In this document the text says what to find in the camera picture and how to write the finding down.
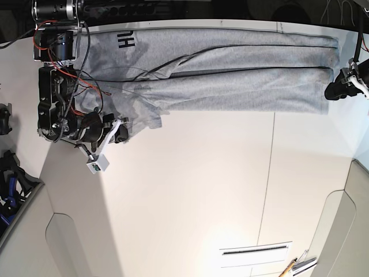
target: gray sweatpants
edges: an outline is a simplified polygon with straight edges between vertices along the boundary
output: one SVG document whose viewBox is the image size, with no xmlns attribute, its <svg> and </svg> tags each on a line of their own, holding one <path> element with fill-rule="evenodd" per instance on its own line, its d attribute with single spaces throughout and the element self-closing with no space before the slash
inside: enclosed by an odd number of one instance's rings
<svg viewBox="0 0 369 277">
<path fill-rule="evenodd" d="M 323 92 L 339 59 L 336 39 L 277 32 L 153 29 L 91 39 L 85 71 L 112 94 L 103 96 L 104 113 L 129 117 L 131 136 L 161 127 L 170 110 L 325 114 Z M 81 111 L 100 105 L 92 89 L 76 97 Z"/>
</svg>

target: white table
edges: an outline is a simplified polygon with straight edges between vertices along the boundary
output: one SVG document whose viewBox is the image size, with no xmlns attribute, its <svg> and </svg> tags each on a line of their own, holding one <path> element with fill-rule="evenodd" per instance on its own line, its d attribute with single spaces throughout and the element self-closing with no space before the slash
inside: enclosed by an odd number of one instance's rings
<svg viewBox="0 0 369 277">
<path fill-rule="evenodd" d="M 164 27 L 335 36 L 344 45 L 341 67 L 356 43 L 348 31 L 265 21 L 154 21 L 91 31 Z M 55 144 L 47 155 L 49 143 L 36 134 L 39 66 L 29 39 L 0 52 L 0 100 L 13 104 L 20 126 L 7 144 L 26 171 L 37 176 L 43 168 L 52 209 L 74 219 L 94 276 L 278 276 L 309 248 L 325 200 L 344 188 L 352 158 L 369 157 L 362 143 L 369 102 L 357 96 L 332 103 L 328 116 L 171 112 L 163 128 L 110 145 L 110 167 L 92 176 L 78 151 Z M 286 241 L 293 248 L 284 264 L 252 272 L 214 264 L 219 248 Z"/>
</svg>

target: air vent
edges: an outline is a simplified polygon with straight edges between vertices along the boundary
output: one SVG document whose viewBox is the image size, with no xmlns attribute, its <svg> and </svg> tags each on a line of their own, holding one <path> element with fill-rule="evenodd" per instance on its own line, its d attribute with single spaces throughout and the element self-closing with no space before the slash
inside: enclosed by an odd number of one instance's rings
<svg viewBox="0 0 369 277">
<path fill-rule="evenodd" d="M 245 248 L 220 249 L 221 267 L 241 267 L 278 263 L 288 255 L 292 242 L 283 244 L 253 246 Z"/>
</svg>

